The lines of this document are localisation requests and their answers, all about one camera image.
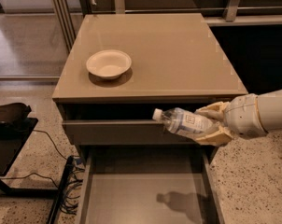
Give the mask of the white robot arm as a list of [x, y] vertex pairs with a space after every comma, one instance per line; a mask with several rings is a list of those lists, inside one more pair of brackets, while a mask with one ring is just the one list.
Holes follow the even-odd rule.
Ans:
[[237, 96], [195, 111], [213, 121], [211, 128], [191, 137], [200, 145], [219, 147], [235, 138], [253, 139], [282, 130], [282, 90]]

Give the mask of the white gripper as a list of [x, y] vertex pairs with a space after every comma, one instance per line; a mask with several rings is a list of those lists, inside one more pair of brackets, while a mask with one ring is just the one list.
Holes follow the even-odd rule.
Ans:
[[[256, 94], [238, 96], [231, 102], [216, 102], [195, 110], [197, 115], [223, 122], [237, 136], [244, 139], [264, 137]], [[233, 133], [222, 125], [214, 125], [191, 139], [202, 146], [220, 147], [233, 140]]]

